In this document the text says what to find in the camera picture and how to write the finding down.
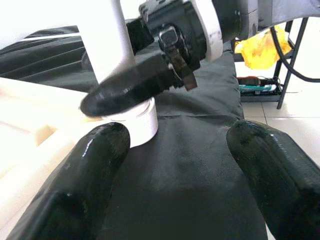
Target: white tile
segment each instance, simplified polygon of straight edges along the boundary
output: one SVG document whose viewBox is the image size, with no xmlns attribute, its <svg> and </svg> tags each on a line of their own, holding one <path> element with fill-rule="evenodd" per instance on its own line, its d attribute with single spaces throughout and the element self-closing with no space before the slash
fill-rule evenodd
<svg viewBox="0 0 320 240">
<path fill-rule="evenodd" d="M 261 102 L 243 102 L 242 107 L 244 118 L 265 116 Z"/>
<path fill-rule="evenodd" d="M 263 102 L 266 117 L 320 118 L 320 92 L 318 94 L 287 93 L 281 109 L 277 102 Z"/>
<path fill-rule="evenodd" d="M 266 118 L 264 116 L 248 116 L 245 117 L 246 120 L 256 121 L 262 124 L 267 124 Z"/>
<path fill-rule="evenodd" d="M 289 134 L 320 166 L 320 118 L 267 117 L 266 121 L 269 126 Z"/>
</svg>

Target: black cable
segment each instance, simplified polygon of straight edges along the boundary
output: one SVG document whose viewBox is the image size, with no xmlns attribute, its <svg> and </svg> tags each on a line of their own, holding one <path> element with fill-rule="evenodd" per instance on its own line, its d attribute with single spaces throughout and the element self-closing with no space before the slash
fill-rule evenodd
<svg viewBox="0 0 320 240">
<path fill-rule="evenodd" d="M 297 76 L 298 78 L 306 81 L 306 82 L 310 82 L 310 83 L 320 83 L 320 78 L 310 78 L 307 76 L 302 75 L 300 72 L 296 71 L 292 66 L 290 66 L 290 64 L 287 62 L 286 57 L 284 55 L 284 53 L 281 50 L 279 41 L 278 41 L 278 37 L 277 37 L 277 33 L 274 27 L 270 28 L 271 30 L 271 34 L 272 34 L 272 38 L 273 38 L 273 42 L 275 45 L 275 49 L 277 51 L 277 53 L 279 54 L 280 60 L 283 62 L 283 64 L 285 65 L 285 67 L 295 76 Z"/>
</svg>

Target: white pipe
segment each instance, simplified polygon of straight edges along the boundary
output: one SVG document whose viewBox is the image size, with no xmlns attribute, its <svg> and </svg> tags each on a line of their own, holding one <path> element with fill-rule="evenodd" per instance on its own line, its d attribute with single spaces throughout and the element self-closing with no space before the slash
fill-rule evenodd
<svg viewBox="0 0 320 240">
<path fill-rule="evenodd" d="M 89 2 L 85 5 L 85 11 L 86 15 L 79 21 L 78 28 L 95 77 L 101 83 L 132 67 L 136 63 L 135 57 L 119 0 L 95 1 L 94 4 Z M 140 144 L 150 140 L 158 130 L 154 99 L 107 118 L 124 122 L 132 122 L 136 118 L 136 129 L 130 135 L 131 138 L 139 138 Z M 141 124 L 138 119 L 144 119 L 144 123 Z"/>
</svg>

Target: tile floor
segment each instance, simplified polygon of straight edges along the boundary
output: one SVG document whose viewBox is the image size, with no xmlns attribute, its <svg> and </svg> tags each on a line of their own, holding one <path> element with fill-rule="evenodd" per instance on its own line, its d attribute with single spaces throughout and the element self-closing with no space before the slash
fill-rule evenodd
<svg viewBox="0 0 320 240">
<path fill-rule="evenodd" d="M 290 37 L 295 42 L 301 20 L 293 22 Z M 319 56 L 320 18 L 310 18 L 297 56 L 295 69 L 311 78 L 320 78 Z M 239 77 L 272 77 L 274 66 L 266 71 L 251 70 L 244 63 L 236 63 Z M 285 79 L 287 71 L 282 67 L 280 79 Z M 320 83 L 304 82 L 292 76 L 283 106 L 276 103 L 242 103 L 244 117 L 258 121 L 288 133 L 297 144 L 320 166 Z M 274 237 L 268 231 L 269 240 Z"/>
</svg>

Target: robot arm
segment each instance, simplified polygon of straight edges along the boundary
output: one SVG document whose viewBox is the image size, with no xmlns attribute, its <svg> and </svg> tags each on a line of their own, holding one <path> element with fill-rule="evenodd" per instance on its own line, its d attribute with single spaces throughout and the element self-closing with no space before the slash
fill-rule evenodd
<svg viewBox="0 0 320 240">
<path fill-rule="evenodd" d="M 125 111 L 172 86 L 196 88 L 193 71 L 203 59 L 218 59 L 224 42 L 236 37 L 244 40 L 296 18 L 320 17 L 320 2 L 148 0 L 139 12 L 141 17 L 127 25 L 133 51 L 158 38 L 162 53 L 101 83 L 82 101 L 80 108 L 86 115 Z"/>
</svg>

